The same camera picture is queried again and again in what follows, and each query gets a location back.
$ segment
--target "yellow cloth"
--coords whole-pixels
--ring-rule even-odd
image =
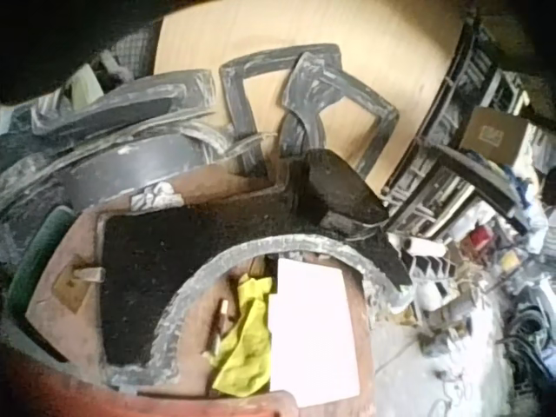
[[[267,326],[268,294],[272,278],[247,279],[238,289],[240,320],[222,340],[211,363],[219,369],[213,388],[246,397],[270,380],[270,333]]]

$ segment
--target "small wooden block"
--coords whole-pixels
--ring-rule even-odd
[[[52,294],[71,312],[77,313],[89,291],[90,282],[74,276],[75,264],[71,263],[63,269],[54,281]]]
[[[81,281],[86,282],[104,282],[104,268],[81,268],[73,271],[73,275]]]

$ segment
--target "dusty floor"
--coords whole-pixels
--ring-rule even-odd
[[[416,329],[378,322],[371,332],[376,372],[377,417],[444,416],[453,399],[450,417],[509,415],[512,375],[502,347],[500,319],[483,305],[473,313],[473,336],[459,350],[440,358],[425,358],[416,342]],[[435,371],[463,374],[463,383],[443,384]]]

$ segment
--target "wooden panel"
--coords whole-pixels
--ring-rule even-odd
[[[304,43],[337,43],[344,69],[400,111],[400,123],[367,182],[380,191],[427,113],[458,42],[457,2],[446,0],[221,0],[166,17],[156,73],[213,70],[215,124],[226,124],[218,68],[238,56]],[[259,130],[276,131],[287,71],[245,82]],[[342,100],[325,110],[328,146],[357,162],[373,118]]]

